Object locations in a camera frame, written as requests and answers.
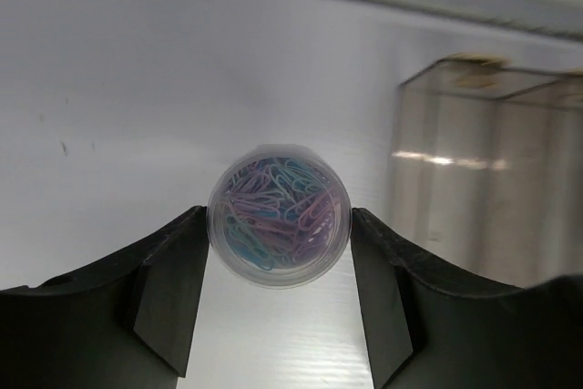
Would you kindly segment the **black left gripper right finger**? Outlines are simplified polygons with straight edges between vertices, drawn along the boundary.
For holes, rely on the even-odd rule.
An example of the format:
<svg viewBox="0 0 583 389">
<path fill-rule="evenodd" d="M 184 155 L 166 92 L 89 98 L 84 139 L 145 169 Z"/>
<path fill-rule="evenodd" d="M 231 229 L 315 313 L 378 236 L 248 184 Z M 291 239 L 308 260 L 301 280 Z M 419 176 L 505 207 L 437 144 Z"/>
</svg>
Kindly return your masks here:
<svg viewBox="0 0 583 389">
<path fill-rule="evenodd" d="M 517 288 L 353 211 L 351 249 L 377 388 L 579 388 L 582 279 Z"/>
</svg>

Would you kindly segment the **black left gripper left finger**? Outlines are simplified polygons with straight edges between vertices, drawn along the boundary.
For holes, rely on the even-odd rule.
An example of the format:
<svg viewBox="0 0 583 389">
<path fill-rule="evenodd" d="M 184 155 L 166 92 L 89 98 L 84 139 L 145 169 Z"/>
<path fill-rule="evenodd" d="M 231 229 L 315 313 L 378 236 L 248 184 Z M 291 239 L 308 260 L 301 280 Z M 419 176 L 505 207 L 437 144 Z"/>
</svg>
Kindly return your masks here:
<svg viewBox="0 0 583 389">
<path fill-rule="evenodd" d="M 173 388 L 185 377 L 209 253 L 193 207 L 37 287 L 1 293 L 4 388 Z"/>
</svg>

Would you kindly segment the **clear paperclip jar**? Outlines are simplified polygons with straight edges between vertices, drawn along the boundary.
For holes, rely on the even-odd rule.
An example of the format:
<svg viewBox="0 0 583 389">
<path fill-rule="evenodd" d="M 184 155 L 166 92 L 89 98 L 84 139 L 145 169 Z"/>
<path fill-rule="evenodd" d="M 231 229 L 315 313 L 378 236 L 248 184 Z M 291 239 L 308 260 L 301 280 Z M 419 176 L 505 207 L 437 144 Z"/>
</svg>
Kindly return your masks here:
<svg viewBox="0 0 583 389">
<path fill-rule="evenodd" d="M 341 259 L 352 206 L 341 179 L 314 151 L 267 144 L 220 176 L 206 224 L 228 271 L 261 287 L 289 289 L 319 279 Z"/>
</svg>

